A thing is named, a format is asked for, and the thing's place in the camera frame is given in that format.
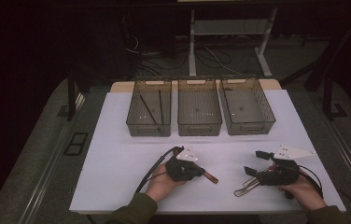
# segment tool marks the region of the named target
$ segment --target human hand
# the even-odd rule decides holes
[[[166,174],[166,167],[164,164],[159,165],[153,172],[152,176],[155,177],[149,181],[146,195],[153,199],[156,203],[166,198],[176,187],[187,182],[175,182],[168,174]]]
[[[313,211],[327,206],[315,187],[302,175],[294,183],[278,186],[278,188],[292,193],[305,211]]]

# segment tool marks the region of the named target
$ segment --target white table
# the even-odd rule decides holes
[[[195,177],[160,202],[158,214],[301,212],[296,201],[286,199],[276,187],[259,186],[240,198],[233,195],[250,177],[245,174],[244,166],[264,170],[271,164],[256,158],[256,150],[275,152],[280,145],[315,150],[288,93],[282,90],[266,90],[265,93],[276,117],[268,134],[229,136],[224,122],[220,135],[215,137],[178,135],[176,92],[173,92],[171,136],[131,137],[126,117],[132,93],[108,93],[70,210],[83,215],[105,214],[128,204],[143,176],[164,152],[172,147],[192,146],[199,158],[196,163],[219,182],[213,184],[204,176]],[[345,211],[319,157],[296,162],[319,176],[327,204]]]

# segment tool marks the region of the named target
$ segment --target clear plastic bin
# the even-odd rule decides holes
[[[266,134],[275,123],[272,109],[256,78],[222,76],[219,85],[229,135]]]
[[[138,77],[126,124],[131,136],[170,136],[172,79]]]
[[[180,136],[217,136],[222,124],[214,77],[178,79],[178,133]]]

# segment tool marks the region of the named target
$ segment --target floor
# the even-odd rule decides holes
[[[198,76],[242,73],[262,75],[253,48],[260,42],[259,36],[223,36],[198,38],[196,41],[196,67]],[[326,42],[308,42],[302,46],[302,38],[280,37],[270,39],[265,57],[273,78],[281,80],[313,62],[327,46]],[[136,76],[187,76],[188,41],[177,40],[177,54],[162,55],[155,49],[144,50],[144,60],[136,60]],[[282,88],[288,94],[299,113],[302,123],[316,151],[323,161],[334,185],[340,193],[351,223],[351,158],[344,151],[351,151],[351,100],[340,86],[335,85],[333,102],[340,104],[347,117],[328,121],[321,110],[322,87],[318,91],[306,91],[303,87],[309,74],[288,83]],[[89,150],[94,128],[108,86],[97,86],[89,94],[78,98],[77,113],[67,121],[67,86],[62,82],[48,100],[35,125],[23,152],[0,192],[0,223],[92,223],[86,216],[68,210],[79,172]],[[78,156],[66,156],[66,150],[74,133],[87,133],[87,141]],[[106,216],[91,216],[95,223],[104,223]],[[154,217],[151,223],[247,223],[243,216],[210,217]],[[303,214],[260,215],[261,223],[306,223]]]

